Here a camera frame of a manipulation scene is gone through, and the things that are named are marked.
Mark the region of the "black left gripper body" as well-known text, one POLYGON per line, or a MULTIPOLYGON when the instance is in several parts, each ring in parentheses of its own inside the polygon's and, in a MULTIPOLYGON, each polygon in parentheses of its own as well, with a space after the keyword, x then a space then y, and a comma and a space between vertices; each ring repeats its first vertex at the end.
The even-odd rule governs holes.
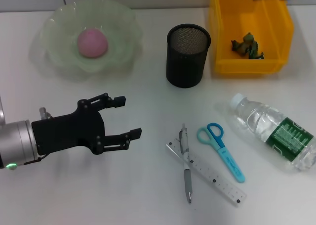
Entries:
POLYGON ((85 146, 92 153, 100 154, 105 127, 97 103, 78 102, 77 109, 68 115, 31 123, 38 154, 46 155, 72 147, 85 146))

